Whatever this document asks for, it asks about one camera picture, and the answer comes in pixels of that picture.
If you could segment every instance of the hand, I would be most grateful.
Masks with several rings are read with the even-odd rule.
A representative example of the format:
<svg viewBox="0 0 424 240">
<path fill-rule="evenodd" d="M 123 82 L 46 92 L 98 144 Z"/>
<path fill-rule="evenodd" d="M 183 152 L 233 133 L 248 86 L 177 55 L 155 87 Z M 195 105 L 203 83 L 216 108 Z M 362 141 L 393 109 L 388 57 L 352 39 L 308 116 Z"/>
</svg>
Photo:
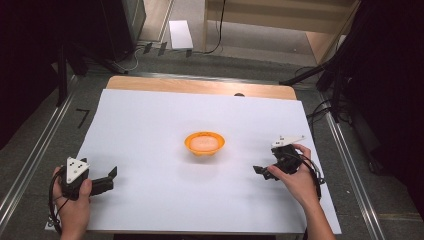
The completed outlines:
<svg viewBox="0 0 424 240">
<path fill-rule="evenodd" d="M 300 144 L 293 144 L 293 147 L 300 150 L 306 158 L 311 159 L 311 150 L 309 148 Z M 301 157 L 309 165 L 311 164 L 305 157 Z M 293 197 L 303 207 L 311 201 L 318 202 L 318 196 L 311 173 L 308 167 L 303 163 L 300 165 L 298 171 L 292 175 L 282 172 L 279 168 L 273 165 L 268 167 L 268 171 L 284 182 Z"/>
<path fill-rule="evenodd" d="M 62 188 L 59 179 L 56 179 L 53 187 L 53 199 L 56 199 L 56 208 L 59 209 L 60 221 L 62 223 L 61 239 L 82 239 L 90 219 L 90 193 L 92 182 L 90 179 L 83 181 L 76 201 L 62 197 Z"/>
</svg>

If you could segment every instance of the white paper sheet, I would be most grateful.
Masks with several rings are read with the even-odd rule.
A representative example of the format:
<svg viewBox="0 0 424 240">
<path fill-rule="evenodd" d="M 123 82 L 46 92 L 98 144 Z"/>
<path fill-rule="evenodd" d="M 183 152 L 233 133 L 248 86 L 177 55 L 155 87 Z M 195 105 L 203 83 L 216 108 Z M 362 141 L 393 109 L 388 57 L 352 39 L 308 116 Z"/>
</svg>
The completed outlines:
<svg viewBox="0 0 424 240">
<path fill-rule="evenodd" d="M 225 146 L 195 157 L 184 139 L 221 134 Z M 115 232 L 303 233 L 304 213 L 281 181 L 252 166 L 276 162 L 271 143 L 305 135 L 321 168 L 300 101 L 104 90 L 77 156 L 90 178 L 118 166 L 115 188 L 92 198 L 89 230 Z M 341 233 L 327 185 L 321 205 Z"/>
<path fill-rule="evenodd" d="M 186 20 L 169 21 L 172 49 L 193 49 L 193 40 Z"/>
</svg>

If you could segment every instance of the bowl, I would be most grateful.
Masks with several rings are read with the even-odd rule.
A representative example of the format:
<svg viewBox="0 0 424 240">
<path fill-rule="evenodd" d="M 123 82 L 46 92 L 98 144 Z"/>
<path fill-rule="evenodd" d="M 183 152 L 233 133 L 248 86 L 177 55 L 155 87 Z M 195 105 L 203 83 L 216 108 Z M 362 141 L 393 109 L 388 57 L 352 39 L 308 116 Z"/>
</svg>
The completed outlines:
<svg viewBox="0 0 424 240">
<path fill-rule="evenodd" d="M 225 139 L 215 132 L 195 132 L 184 144 L 196 156 L 212 156 L 224 146 Z"/>
</svg>

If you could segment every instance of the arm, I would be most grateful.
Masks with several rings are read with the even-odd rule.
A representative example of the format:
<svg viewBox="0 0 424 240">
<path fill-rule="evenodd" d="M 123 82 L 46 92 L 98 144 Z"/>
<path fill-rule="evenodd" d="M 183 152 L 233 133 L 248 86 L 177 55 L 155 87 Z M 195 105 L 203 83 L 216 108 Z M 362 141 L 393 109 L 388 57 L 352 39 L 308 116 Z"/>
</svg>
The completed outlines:
<svg viewBox="0 0 424 240">
<path fill-rule="evenodd" d="M 310 149 L 300 144 L 293 144 L 293 146 L 300 150 L 307 158 L 311 158 Z M 275 166 L 269 166 L 268 171 L 284 182 L 287 189 L 302 206 L 306 215 L 309 239 L 336 239 L 319 204 L 309 169 L 302 164 L 299 170 L 292 175 L 282 172 Z"/>
<path fill-rule="evenodd" d="M 76 201 L 69 200 L 62 196 L 62 189 L 59 184 L 59 180 L 53 187 L 53 197 L 57 199 L 55 201 L 56 208 L 62 209 L 59 211 L 60 221 L 62 224 L 62 240 L 79 240 L 82 239 L 86 231 L 88 221 L 90 219 L 90 193 L 92 189 L 92 182 L 90 179 L 84 180 L 81 185 L 79 198 Z"/>
</svg>

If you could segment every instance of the gray floor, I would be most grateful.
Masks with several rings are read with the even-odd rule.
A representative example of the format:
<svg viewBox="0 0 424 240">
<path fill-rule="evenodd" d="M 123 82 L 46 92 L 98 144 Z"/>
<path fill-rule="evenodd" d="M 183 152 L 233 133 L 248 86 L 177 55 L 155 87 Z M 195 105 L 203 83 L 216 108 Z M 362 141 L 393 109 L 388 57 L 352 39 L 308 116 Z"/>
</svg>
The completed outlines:
<svg viewBox="0 0 424 240">
<path fill-rule="evenodd" d="M 143 54 L 138 52 L 139 65 L 130 75 L 146 73 L 177 74 L 223 78 L 223 81 L 244 79 L 244 82 L 277 84 L 279 80 L 292 78 L 296 70 L 305 64 L 263 61 L 216 55 L 193 54 L 167 50 L 161 54 L 152 49 Z M 112 76 L 101 66 L 88 60 L 90 71 L 85 77 L 77 77 L 72 101 L 53 135 L 40 162 L 30 177 L 30 182 L 15 206 L 8 224 L 0 232 L 1 239 L 58 239 L 54 232 L 44 230 L 47 221 L 48 185 L 55 166 L 64 163 L 68 156 L 76 156 L 90 126 L 97 108 L 102 89 Z M 135 66 L 135 59 L 129 57 L 119 63 L 127 68 Z M 305 113 L 311 113 L 321 102 L 320 93 L 314 88 L 317 77 L 311 77 L 294 86 L 297 98 L 302 101 Z M 50 117 L 56 110 L 57 92 L 53 92 L 39 109 L 25 122 L 9 144 L 0 151 L 0 197 L 3 199 L 30 156 L 34 145 L 42 134 Z M 88 109 L 90 114 L 81 128 L 78 128 L 83 113 L 77 108 Z M 330 194 L 337 209 L 337 217 L 343 234 L 337 239 L 374 239 L 371 237 L 363 212 L 343 164 L 339 149 L 326 118 L 315 125 L 316 149 L 326 175 Z M 394 177 L 377 176 L 370 173 L 368 161 L 355 130 L 341 123 L 343 135 L 352 154 L 360 179 L 378 216 L 385 239 L 423 239 L 423 221 L 412 204 L 405 187 Z M 298 239 L 297 235 L 278 236 L 278 239 Z M 86 239 L 112 239 L 112 234 L 89 233 Z"/>
</svg>

